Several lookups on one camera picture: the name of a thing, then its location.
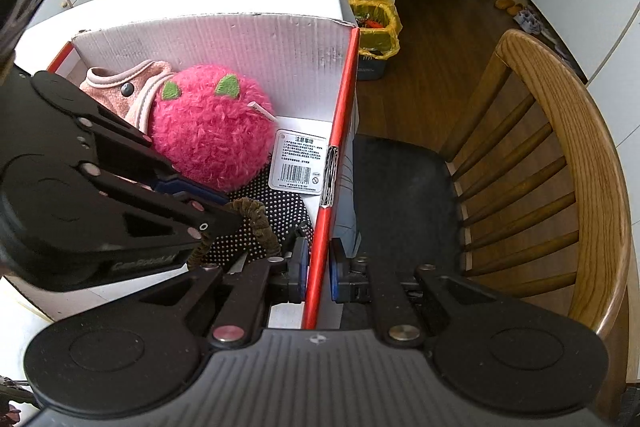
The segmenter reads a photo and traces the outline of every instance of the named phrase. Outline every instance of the black button eye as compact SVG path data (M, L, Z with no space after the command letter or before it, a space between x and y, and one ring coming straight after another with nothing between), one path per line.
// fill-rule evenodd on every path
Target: black button eye
M131 84L131 82L127 82L126 84L122 84L120 86L120 92L123 96L131 96L136 88Z

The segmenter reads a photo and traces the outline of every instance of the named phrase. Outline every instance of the product label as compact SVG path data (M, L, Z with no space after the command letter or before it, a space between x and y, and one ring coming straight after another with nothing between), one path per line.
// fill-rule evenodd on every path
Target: product label
M320 194L328 140L278 129L269 186L286 192Z

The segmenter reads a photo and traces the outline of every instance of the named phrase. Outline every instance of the slipper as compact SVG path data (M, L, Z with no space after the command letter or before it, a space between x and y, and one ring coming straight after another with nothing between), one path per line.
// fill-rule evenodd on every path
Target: slipper
M506 10L507 8L513 6L515 1L513 0L496 0L494 6L498 10Z
M507 13L512 17L515 17L520 12L520 10L524 10L524 6L520 3L517 3L507 8Z

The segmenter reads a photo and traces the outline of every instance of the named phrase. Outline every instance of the yellow trash bag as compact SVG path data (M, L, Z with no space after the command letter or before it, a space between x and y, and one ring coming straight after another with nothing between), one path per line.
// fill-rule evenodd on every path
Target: yellow trash bag
M402 29L400 17L392 0L349 0L359 24L369 20L382 28L360 28L360 55L387 60L400 51L398 33Z

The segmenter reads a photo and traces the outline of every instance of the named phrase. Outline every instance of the chair backrest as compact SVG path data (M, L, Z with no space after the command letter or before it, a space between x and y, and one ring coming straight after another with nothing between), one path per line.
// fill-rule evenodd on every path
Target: chair backrest
M580 80L544 44L517 30L508 30L472 94L466 111L450 133L441 156L453 162L492 105L507 78L517 74L529 94L472 150L452 174L454 181L469 172L510 132L537 102L548 122L503 156L497 168L475 179L459 195L462 203L482 193L489 185L531 154L555 133L563 156L524 181L490 198L463 221L470 227L523 198L568 166L573 192L511 220L465 245L472 258L478 249L503 241L541 223L576 203L578 230L554 237L516 253L476 266L467 276L485 275L530 263L551 253L577 245L574 271L500 290L523 298L574 285L568 315L596 331L610 331L625 293L631 245L631 220L620 160L600 112Z

